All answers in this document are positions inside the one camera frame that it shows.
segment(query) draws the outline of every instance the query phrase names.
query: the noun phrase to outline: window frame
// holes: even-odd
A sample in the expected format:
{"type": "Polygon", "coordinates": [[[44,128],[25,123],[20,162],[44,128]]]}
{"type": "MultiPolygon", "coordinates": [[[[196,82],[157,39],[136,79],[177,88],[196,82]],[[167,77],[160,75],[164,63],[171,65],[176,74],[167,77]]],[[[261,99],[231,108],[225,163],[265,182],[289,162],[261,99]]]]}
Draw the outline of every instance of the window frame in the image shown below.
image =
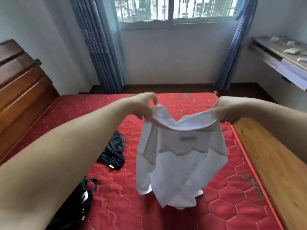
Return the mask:
{"type": "Polygon", "coordinates": [[[168,2],[168,19],[150,20],[140,22],[119,22],[121,30],[145,30],[145,29],[167,29],[177,27],[190,27],[199,24],[216,23],[216,22],[234,22],[242,7],[242,1],[237,1],[236,13],[233,16],[217,16],[217,17],[197,17],[197,18],[173,18],[174,16],[174,0],[168,2]]]}

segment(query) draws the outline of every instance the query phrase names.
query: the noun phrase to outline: hand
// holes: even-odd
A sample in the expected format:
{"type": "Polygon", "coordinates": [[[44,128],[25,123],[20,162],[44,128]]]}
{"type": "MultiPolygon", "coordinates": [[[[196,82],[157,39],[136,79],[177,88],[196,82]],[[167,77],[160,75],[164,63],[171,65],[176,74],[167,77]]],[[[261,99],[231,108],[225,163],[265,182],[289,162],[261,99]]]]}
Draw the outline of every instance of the hand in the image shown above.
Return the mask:
{"type": "Polygon", "coordinates": [[[248,97],[220,97],[213,105],[213,117],[221,123],[229,122],[235,124],[245,115],[250,104],[257,99],[248,97]]]}
{"type": "Polygon", "coordinates": [[[143,119],[143,116],[151,116],[153,114],[152,107],[149,106],[150,100],[153,100],[154,105],[158,103],[154,92],[140,93],[127,99],[131,107],[130,114],[136,115],[139,119],[143,119]]]}

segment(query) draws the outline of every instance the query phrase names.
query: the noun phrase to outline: red mattress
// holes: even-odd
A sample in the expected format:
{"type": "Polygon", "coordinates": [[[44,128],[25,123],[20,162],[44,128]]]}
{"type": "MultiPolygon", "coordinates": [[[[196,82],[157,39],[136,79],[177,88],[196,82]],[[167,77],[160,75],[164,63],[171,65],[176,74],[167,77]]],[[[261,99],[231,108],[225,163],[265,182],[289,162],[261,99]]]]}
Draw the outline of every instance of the red mattress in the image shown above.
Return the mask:
{"type": "MultiPolygon", "coordinates": [[[[2,163],[54,127],[128,96],[60,96],[2,163]]],[[[175,120],[208,110],[217,100],[212,93],[169,93],[157,96],[159,103],[168,107],[175,120]]],[[[118,128],[125,138],[123,154],[126,162],[120,170],[114,171],[96,163],[88,173],[87,176],[101,180],[101,185],[94,194],[90,213],[80,229],[282,229],[233,127],[227,123],[221,124],[221,127],[229,161],[203,189],[204,195],[197,197],[195,207],[183,210],[170,206],[161,208],[152,192],[138,194],[135,188],[135,161],[142,126],[143,120],[131,115],[118,128]]]]}

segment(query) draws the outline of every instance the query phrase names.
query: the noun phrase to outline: bed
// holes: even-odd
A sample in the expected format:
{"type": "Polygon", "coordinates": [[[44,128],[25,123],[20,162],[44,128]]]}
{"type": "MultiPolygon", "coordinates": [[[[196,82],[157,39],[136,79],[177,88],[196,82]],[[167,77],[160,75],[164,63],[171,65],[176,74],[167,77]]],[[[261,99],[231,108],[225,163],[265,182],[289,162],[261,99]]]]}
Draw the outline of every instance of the bed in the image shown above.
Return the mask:
{"type": "MultiPolygon", "coordinates": [[[[128,97],[117,95],[59,96],[39,65],[14,41],[0,44],[1,164],[51,129],[128,97]]],[[[208,110],[213,93],[157,94],[175,120],[208,110]]],[[[118,128],[125,139],[126,162],[120,170],[96,163],[87,174],[101,181],[86,219],[88,229],[283,229],[234,128],[221,124],[228,163],[203,189],[193,208],[161,208],[154,194],[135,188],[135,160],[143,120],[128,116],[118,128]]]]}

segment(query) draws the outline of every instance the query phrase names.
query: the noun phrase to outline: wooden headboard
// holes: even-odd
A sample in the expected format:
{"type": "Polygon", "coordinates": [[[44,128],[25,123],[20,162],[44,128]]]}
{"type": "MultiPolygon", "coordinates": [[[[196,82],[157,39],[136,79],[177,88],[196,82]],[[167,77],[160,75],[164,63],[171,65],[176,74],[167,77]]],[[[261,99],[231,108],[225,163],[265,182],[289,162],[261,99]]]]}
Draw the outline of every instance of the wooden headboard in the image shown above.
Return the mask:
{"type": "Polygon", "coordinates": [[[0,43],[0,160],[58,96],[18,43],[0,43]]]}

